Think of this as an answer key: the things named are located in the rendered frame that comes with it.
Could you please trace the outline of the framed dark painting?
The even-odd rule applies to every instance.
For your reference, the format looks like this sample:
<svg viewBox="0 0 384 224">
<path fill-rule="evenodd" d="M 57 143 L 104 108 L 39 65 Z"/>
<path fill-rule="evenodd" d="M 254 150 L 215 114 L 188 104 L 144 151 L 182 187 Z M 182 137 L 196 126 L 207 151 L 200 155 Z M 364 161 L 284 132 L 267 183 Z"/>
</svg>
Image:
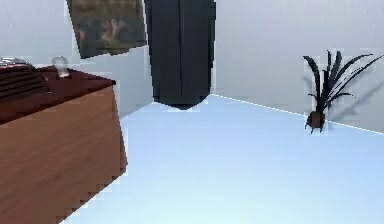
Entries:
<svg viewBox="0 0 384 224">
<path fill-rule="evenodd" d="M 81 59 L 147 44 L 143 0 L 66 0 Z"/>
</svg>

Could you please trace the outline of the dark house plant in pot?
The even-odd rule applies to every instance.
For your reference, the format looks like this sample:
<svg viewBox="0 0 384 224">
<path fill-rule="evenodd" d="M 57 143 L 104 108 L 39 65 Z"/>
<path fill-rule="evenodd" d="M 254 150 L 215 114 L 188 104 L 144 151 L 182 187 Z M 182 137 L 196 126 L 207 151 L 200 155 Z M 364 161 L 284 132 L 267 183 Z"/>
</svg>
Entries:
<svg viewBox="0 0 384 224">
<path fill-rule="evenodd" d="M 319 70 L 319 66 L 312 57 L 303 57 L 313 73 L 315 84 L 315 92 L 308 93 L 308 96 L 313 97 L 315 100 L 315 109 L 312 110 L 307 116 L 304 128 L 310 127 L 311 133 L 313 133 L 315 129 L 318 129 L 319 132 L 323 131 L 326 122 L 325 110 L 330 109 L 332 103 L 336 99 L 343 96 L 353 96 L 352 93 L 345 92 L 344 89 L 359 74 L 367 70 L 378 60 L 382 59 L 383 55 L 378 56 L 366 63 L 364 66 L 355 69 L 350 73 L 348 78 L 341 80 L 341 77 L 357 61 L 370 56 L 372 56 L 372 53 L 362 54 L 353 57 L 346 63 L 342 63 L 343 56 L 340 50 L 336 51 L 334 60 L 332 58 L 332 53 L 327 51 L 327 66 L 322 71 Z"/>
</svg>

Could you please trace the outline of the brown wooden counter cabinet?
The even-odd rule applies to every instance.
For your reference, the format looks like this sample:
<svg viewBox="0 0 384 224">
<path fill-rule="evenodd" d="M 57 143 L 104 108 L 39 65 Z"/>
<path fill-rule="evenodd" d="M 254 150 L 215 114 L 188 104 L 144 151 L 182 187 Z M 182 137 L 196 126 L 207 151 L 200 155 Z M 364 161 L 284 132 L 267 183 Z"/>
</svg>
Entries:
<svg viewBox="0 0 384 224">
<path fill-rule="evenodd" d="M 114 81 L 37 70 L 50 93 L 0 101 L 0 224 L 60 224 L 127 166 Z"/>
</svg>

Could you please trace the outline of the clear glass cup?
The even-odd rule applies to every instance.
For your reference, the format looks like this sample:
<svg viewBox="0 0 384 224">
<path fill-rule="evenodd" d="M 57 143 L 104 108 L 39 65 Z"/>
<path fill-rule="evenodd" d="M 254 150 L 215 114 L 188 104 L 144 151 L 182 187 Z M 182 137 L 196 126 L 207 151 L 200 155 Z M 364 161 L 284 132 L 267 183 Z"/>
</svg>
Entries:
<svg viewBox="0 0 384 224">
<path fill-rule="evenodd" d="M 64 56 L 55 56 L 52 58 L 53 66 L 58 72 L 60 78 L 68 77 L 68 60 Z"/>
</svg>

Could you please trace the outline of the grey metal pan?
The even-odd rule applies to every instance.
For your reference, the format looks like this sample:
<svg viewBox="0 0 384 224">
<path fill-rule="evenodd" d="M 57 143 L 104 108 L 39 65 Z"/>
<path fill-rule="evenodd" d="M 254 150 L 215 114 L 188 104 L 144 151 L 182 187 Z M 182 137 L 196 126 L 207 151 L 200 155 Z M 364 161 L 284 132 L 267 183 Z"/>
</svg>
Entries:
<svg viewBox="0 0 384 224">
<path fill-rule="evenodd" d="M 0 66 L 11 66 L 11 65 L 17 65 L 17 64 L 29 65 L 29 62 L 19 58 L 10 58 L 10 57 L 0 58 Z"/>
</svg>

